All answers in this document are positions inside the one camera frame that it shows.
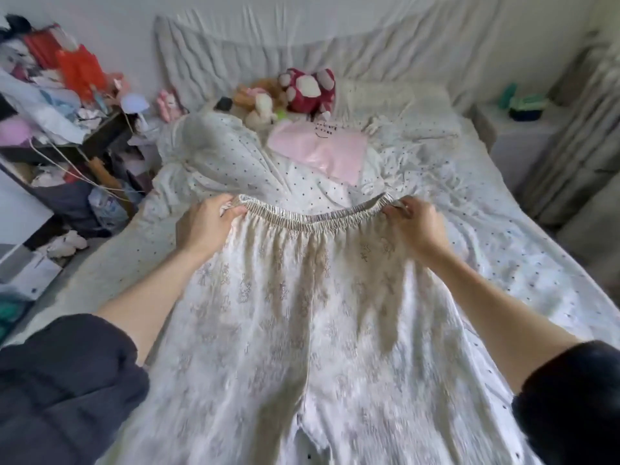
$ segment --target forearm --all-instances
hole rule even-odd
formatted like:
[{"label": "forearm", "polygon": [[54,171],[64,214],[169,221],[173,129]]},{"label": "forearm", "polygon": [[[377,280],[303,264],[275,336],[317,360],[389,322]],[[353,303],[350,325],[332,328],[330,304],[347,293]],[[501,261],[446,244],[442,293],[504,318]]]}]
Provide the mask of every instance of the forearm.
[{"label": "forearm", "polygon": [[138,349],[138,365],[144,363],[166,317],[200,264],[191,253],[174,251],[155,271],[95,313],[129,335]]},{"label": "forearm", "polygon": [[486,281],[451,252],[431,259],[515,393],[531,373],[579,339]]}]

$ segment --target elastic waistband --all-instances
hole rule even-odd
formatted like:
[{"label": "elastic waistband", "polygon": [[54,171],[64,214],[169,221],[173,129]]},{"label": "elastic waistband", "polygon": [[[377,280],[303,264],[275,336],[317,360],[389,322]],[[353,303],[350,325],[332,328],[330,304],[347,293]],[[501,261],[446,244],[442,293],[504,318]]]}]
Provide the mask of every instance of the elastic waistband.
[{"label": "elastic waistband", "polygon": [[274,226],[297,231],[319,232],[350,227],[368,220],[393,201],[392,196],[384,193],[355,207],[318,215],[290,212],[244,194],[238,195],[233,204],[243,204],[247,207],[248,212],[258,215]]}]

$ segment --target headboard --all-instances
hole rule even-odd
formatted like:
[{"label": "headboard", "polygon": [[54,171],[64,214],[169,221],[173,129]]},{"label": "headboard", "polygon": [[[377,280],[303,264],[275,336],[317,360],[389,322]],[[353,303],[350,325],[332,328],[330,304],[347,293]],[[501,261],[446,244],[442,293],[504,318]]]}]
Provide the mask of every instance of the headboard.
[{"label": "headboard", "polygon": [[238,84],[291,66],[309,72],[330,67],[336,77],[366,81],[430,80],[445,85],[455,106],[465,109],[504,5],[505,0],[437,0],[389,24],[382,20],[363,32],[306,43],[223,39],[191,18],[160,16],[155,31],[168,79],[190,111],[229,95]]}]

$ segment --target pajama pants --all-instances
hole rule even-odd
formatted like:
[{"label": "pajama pants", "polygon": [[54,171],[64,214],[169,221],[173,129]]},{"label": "pajama pants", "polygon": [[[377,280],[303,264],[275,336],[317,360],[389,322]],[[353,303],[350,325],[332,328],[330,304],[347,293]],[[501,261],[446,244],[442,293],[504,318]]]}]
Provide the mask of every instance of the pajama pants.
[{"label": "pajama pants", "polygon": [[505,464],[450,293],[407,257],[382,195],[305,216],[241,196],[193,275],[121,464]]}]

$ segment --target white bedside table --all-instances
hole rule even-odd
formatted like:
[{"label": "white bedside table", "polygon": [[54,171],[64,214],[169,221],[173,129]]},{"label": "white bedside table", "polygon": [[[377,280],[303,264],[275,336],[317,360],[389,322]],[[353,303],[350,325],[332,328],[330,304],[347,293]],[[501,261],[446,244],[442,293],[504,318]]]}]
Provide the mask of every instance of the white bedside table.
[{"label": "white bedside table", "polygon": [[513,195],[569,118],[568,109],[554,105],[533,122],[514,121],[494,104],[476,105],[472,113],[476,131]]}]

